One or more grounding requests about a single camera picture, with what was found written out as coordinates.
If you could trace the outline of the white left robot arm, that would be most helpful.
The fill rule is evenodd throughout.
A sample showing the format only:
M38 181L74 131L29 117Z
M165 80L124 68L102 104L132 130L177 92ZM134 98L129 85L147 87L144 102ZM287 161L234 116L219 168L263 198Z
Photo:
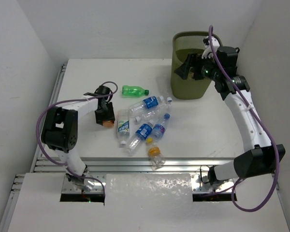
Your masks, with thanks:
M83 94L81 99L65 100L52 104L40 115L37 124L44 122L37 130L38 145L44 156L53 164L66 169L66 177L83 192L90 192L96 183L102 182L89 174L88 168L76 151L78 122L93 112L98 125L112 128L115 113L111 102L114 91L106 83L95 92Z

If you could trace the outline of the clear bottle green-blue label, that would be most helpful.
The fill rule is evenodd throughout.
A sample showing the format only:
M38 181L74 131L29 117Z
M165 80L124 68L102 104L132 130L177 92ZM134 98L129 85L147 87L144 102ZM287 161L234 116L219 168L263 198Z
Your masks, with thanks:
M117 138L119 146L124 147L130 138L130 116L128 110L119 110L117 115Z

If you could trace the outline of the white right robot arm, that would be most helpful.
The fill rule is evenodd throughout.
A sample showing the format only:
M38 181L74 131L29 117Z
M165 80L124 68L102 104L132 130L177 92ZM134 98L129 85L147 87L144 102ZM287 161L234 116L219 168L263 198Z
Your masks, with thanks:
M233 161L209 168L207 183L214 185L232 178L250 178L273 174L286 151L282 144L274 145L261 125L252 102L250 86L237 73L239 48L220 46L212 53L189 52L174 73L182 79L192 74L194 80L210 79L216 91L230 109L243 141L244 153Z

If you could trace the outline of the small orange juice bottle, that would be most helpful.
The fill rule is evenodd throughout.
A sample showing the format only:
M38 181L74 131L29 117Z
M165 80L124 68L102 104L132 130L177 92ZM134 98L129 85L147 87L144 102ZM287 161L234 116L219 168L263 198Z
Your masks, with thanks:
M114 121L113 120L103 121L102 126L105 128L112 128L114 126Z

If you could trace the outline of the clear bottle dark blue label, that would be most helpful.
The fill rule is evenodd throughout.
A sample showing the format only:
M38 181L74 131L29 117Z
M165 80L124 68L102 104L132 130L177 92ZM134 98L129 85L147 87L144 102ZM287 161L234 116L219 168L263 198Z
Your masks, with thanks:
M133 156L139 146L150 136L154 127L154 121L149 120L139 127L125 145L124 151L128 156Z

